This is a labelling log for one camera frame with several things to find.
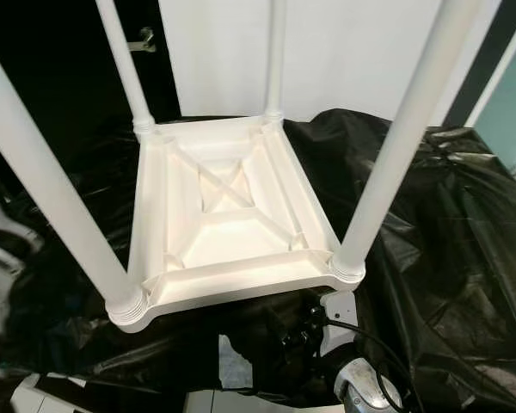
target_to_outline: white wall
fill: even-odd
[[[445,117],[501,0],[484,0],[433,116]],[[181,113],[260,114],[268,0],[159,0]],[[329,108],[393,119],[439,0],[289,0],[285,117]]]

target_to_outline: white cylindrical leg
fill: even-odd
[[[267,62],[266,116],[281,120],[283,55],[285,52],[286,0],[270,1],[269,60]]]
[[[451,75],[481,0],[443,0],[421,58],[361,195],[346,236],[331,262],[335,274],[355,280],[413,159]]]
[[[105,28],[107,40],[113,53],[114,63],[119,71],[120,81],[132,110],[134,132],[141,140],[143,136],[153,132],[155,121],[147,108],[145,95],[139,83],[138,73],[128,49],[119,15],[114,7],[114,1],[95,0],[95,3],[100,12],[103,28]]]
[[[1,65],[0,152],[106,300],[111,318],[123,324],[139,317],[146,307],[142,288],[128,280]]]

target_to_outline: black cable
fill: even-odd
[[[409,374],[407,369],[402,370],[401,366],[396,364],[394,361],[391,361],[390,359],[382,359],[376,366],[377,372],[380,372],[382,370],[380,368],[381,366],[388,365],[388,364],[391,364],[391,366],[393,368],[395,368],[401,374],[401,376],[407,380],[407,382],[410,386],[409,388],[411,388],[415,392],[415,396],[417,396],[418,393],[416,392],[415,388],[413,387],[413,379],[411,378],[411,375]],[[382,390],[384,383],[382,383],[382,384],[378,383],[378,385],[380,386],[380,388]]]
[[[369,340],[375,342],[379,347],[381,347],[383,350],[386,351],[386,353],[388,353],[390,355],[390,357],[392,358],[392,360],[396,363],[396,365],[399,367],[399,369],[401,370],[400,373],[405,373],[406,376],[408,376],[408,382],[409,382],[409,385],[411,386],[411,390],[413,391],[413,393],[415,394],[415,399],[416,399],[416,403],[418,404],[419,406],[419,410],[421,413],[425,413],[425,410],[424,410],[424,406],[422,404],[422,400],[421,400],[421,397],[419,396],[419,392],[416,390],[416,387],[415,387],[415,383],[413,382],[413,380],[411,379],[410,375],[406,373],[407,369],[405,367],[405,365],[402,363],[402,361],[400,360],[400,358],[397,356],[397,354],[388,346],[388,344],[386,344],[385,342],[383,342],[382,340],[380,340],[378,337],[375,337],[373,334],[361,329],[360,327],[358,327],[357,325],[353,325],[353,324],[350,324],[350,323],[344,323],[342,321],[338,321],[338,320],[331,320],[330,318],[326,318],[326,323],[327,324],[330,324],[330,325],[334,325],[335,327],[342,327],[343,329],[347,329],[347,330],[352,330],[352,331],[355,331],[356,333],[359,333],[361,334],[363,337],[365,338],[368,338]],[[377,380],[380,378],[380,373],[378,372],[377,370]],[[387,391],[386,391],[386,386],[384,385],[384,383],[382,383],[382,380],[379,380],[378,381],[378,385],[380,386],[380,390],[382,391],[382,393],[384,394],[384,396],[386,397],[386,400],[388,401],[388,403],[394,408],[396,409],[396,411],[398,412],[404,412],[405,410],[399,408],[395,403],[394,401],[390,398],[390,395],[388,395]]]
[[[377,383],[380,387],[380,391],[382,392],[382,394],[384,394],[384,397],[388,401],[388,404],[392,406],[392,409],[397,411],[397,413],[408,413],[406,410],[403,409],[403,407],[399,407],[389,394],[388,389],[386,389],[386,385],[384,384],[384,380],[382,380],[382,374],[380,374],[378,366],[377,368],[375,368],[375,374],[377,375]]]

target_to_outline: black tarp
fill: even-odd
[[[339,237],[389,123],[341,109],[285,130]],[[71,179],[126,265],[138,144],[108,129]],[[160,317],[135,335],[108,322],[82,270],[30,200],[11,205],[47,234],[11,294],[5,362],[153,391],[220,388],[218,334],[253,365],[258,394],[304,407],[335,400],[287,337],[309,328],[324,289]],[[427,411],[516,411],[516,182],[474,131],[430,129],[367,258],[360,325],[408,363]],[[375,360],[380,355],[364,347]]]

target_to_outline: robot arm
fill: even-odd
[[[320,304],[324,315],[331,320],[347,324],[357,324],[355,298],[352,292],[336,292],[324,295]],[[402,411],[402,400],[394,385],[376,370],[363,357],[352,351],[351,344],[355,333],[334,325],[323,327],[323,340],[320,355],[329,357],[335,354],[338,368],[334,392],[344,405],[346,413],[397,413]],[[384,391],[378,381],[382,380]],[[395,409],[384,395],[388,394]]]

